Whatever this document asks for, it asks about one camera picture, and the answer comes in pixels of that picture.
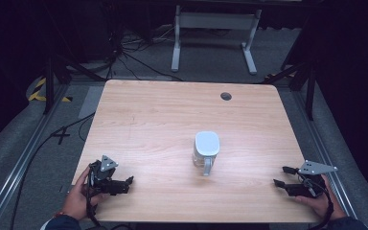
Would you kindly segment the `person's right hand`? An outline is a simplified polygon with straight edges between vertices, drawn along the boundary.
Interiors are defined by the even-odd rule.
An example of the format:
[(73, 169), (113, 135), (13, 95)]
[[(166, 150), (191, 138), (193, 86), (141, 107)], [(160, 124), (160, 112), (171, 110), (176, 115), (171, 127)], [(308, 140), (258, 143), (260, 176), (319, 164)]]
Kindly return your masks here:
[(332, 191), (330, 187), (330, 183), (328, 180), (328, 177), (324, 174), (322, 174), (322, 178), (325, 181), (326, 189), (329, 193), (329, 195), (323, 194), (317, 198), (310, 198), (305, 196), (297, 196), (294, 200), (300, 204), (306, 205), (321, 218), (324, 219), (327, 215), (328, 207), (329, 207), (329, 201), (333, 203), (333, 212), (330, 216), (330, 220), (337, 220), (342, 219), (346, 217), (345, 212), (341, 208), (341, 206), (338, 203), (338, 200), (336, 196), (334, 195), (334, 192)]

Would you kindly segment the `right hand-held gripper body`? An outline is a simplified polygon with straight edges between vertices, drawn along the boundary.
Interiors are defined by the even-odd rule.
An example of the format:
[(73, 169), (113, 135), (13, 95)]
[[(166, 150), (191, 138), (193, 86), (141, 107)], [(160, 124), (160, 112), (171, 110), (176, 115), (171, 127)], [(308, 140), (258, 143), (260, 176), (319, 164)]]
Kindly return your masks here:
[(322, 178), (322, 174), (336, 171), (336, 166), (329, 166), (306, 160), (303, 165), (298, 168), (297, 175), (299, 183), (287, 184), (287, 194), (289, 196), (319, 197), (325, 190), (325, 181)]

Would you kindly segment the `yellow black hazard tape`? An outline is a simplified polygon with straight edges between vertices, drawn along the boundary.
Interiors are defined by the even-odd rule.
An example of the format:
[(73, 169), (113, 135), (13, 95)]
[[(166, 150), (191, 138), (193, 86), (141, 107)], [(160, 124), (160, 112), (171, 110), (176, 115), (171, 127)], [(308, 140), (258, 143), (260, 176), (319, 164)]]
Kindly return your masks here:
[[(46, 83), (46, 78), (44, 78), (44, 77), (40, 78), (40, 80), (35, 85), (32, 94), (29, 96), (29, 99), (28, 99), (29, 102), (30, 101), (46, 102), (46, 97), (40, 95), (40, 91), (41, 91), (42, 87), (45, 85), (45, 83)], [(73, 101), (73, 97), (63, 97), (63, 99), (61, 101), (65, 102), (65, 103), (70, 103), (70, 102)]]

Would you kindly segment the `person's left hand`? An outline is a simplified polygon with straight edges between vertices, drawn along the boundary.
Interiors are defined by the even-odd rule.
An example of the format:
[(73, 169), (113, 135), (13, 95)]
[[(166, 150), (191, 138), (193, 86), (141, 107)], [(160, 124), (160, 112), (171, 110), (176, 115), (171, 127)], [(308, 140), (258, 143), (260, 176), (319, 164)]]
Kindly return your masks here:
[(76, 220), (81, 220), (87, 217), (86, 197), (84, 193), (86, 192), (85, 179), (89, 174), (89, 170), (90, 168), (87, 167), (79, 176), (74, 187), (65, 198), (61, 209), (61, 212), (64, 215)]

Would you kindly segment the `grey floor plate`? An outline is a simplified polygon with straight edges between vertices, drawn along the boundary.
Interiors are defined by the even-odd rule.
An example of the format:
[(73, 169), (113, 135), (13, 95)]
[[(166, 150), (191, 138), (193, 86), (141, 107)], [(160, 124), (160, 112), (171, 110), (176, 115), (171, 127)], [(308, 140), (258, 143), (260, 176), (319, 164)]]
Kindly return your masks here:
[(83, 100), (78, 118), (82, 119), (97, 110), (104, 88), (102, 86), (90, 86)]

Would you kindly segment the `aluminium floor rail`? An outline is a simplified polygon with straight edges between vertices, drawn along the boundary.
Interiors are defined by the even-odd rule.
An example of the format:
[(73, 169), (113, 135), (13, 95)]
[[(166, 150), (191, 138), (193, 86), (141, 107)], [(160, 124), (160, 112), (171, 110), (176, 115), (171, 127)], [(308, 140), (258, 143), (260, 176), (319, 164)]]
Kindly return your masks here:
[[(315, 152), (319, 158), (319, 162), (322, 164), (332, 166), (334, 163), (332, 162), (328, 154), (325, 144), (323, 143), (321, 136), (315, 126), (315, 123), (309, 118), (309, 116), (306, 113), (304, 97), (301, 96), (298, 92), (292, 92), (292, 97), (297, 104), (298, 111), (303, 116), (304, 123), (309, 130), (310, 137), (313, 139), (313, 142), (315, 145)], [(328, 172), (327, 176), (329, 178), (333, 192), (335, 196), (337, 197), (339, 204), (341, 205), (343, 210), (346, 212), (348, 216), (356, 219), (357, 213), (355, 212), (352, 206), (351, 200), (347, 196), (346, 190), (338, 174), (336, 172)]]
[(46, 126), (48, 125), (50, 119), (53, 117), (56, 108), (60, 104), (67, 90), (67, 84), (62, 84), (57, 88), (57, 91), (54, 94), (52, 107), (46, 114), (43, 114), (41, 116), (26, 147), (22, 150), (16, 163), (11, 168), (11, 172), (9, 173), (4, 185), (0, 190), (0, 217), (2, 216), (8, 203), (10, 202), (12, 195), (16, 191), (18, 184), (20, 183), (20, 180), (22, 179), (26, 171), (26, 166), (31, 161), (32, 156), (37, 149), (37, 145), (42, 138)]

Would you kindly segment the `clear pitcher with white lid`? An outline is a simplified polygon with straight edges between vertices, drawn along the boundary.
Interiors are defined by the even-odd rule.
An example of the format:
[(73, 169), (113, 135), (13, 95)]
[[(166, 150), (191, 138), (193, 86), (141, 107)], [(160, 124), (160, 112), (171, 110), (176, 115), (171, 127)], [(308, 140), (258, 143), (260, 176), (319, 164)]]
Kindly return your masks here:
[(200, 131), (195, 135), (193, 163), (209, 176), (220, 151), (219, 136), (214, 131)]

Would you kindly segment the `black metal stand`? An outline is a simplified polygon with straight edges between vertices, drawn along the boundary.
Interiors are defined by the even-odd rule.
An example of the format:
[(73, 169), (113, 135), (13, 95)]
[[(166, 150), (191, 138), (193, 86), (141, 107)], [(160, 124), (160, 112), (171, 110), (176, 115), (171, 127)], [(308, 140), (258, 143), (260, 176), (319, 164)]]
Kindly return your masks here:
[(269, 74), (262, 81), (262, 84), (272, 84), (293, 75), (288, 88), (291, 91), (300, 91), (303, 86), (306, 86), (305, 112), (311, 121), (313, 120), (312, 110), (316, 79), (315, 30), (315, 19), (310, 16), (303, 24), (300, 34), (291, 46), (281, 66), (281, 72), (274, 75)]
[(68, 85), (71, 82), (72, 77), (67, 69), (68, 66), (93, 81), (105, 81), (105, 79), (63, 55), (62, 46), (66, 46), (66, 43), (61, 39), (61, 32), (47, 8), (46, 0), (39, 1), (41, 2), (43, 16), (39, 19), (40, 26), (38, 26), (38, 29), (43, 36), (47, 50), (46, 106), (44, 113), (48, 114), (57, 101), (55, 98), (55, 79), (58, 80), (60, 86)]

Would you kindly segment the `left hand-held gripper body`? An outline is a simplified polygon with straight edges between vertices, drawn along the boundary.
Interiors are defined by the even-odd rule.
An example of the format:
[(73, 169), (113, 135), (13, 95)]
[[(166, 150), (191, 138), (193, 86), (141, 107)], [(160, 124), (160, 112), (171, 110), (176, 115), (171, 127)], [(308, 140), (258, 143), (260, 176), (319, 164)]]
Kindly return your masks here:
[(101, 160), (96, 160), (89, 165), (88, 186), (92, 196), (98, 194), (115, 196), (121, 192), (121, 188), (130, 186), (125, 181), (112, 179), (118, 166), (117, 162), (106, 155), (103, 155)]

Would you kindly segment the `white metal desk frame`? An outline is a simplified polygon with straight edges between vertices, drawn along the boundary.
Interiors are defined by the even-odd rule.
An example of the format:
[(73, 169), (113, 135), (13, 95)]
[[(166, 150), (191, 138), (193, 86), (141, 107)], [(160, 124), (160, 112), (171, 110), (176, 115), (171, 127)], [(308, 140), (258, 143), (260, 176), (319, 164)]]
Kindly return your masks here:
[(177, 72), (180, 62), (180, 30), (181, 29), (219, 29), (248, 31), (248, 38), (241, 44), (243, 56), (250, 75), (257, 74), (257, 67), (252, 57), (251, 46), (261, 19), (261, 10), (252, 14), (184, 12), (175, 7), (174, 46), (172, 51), (171, 70)]

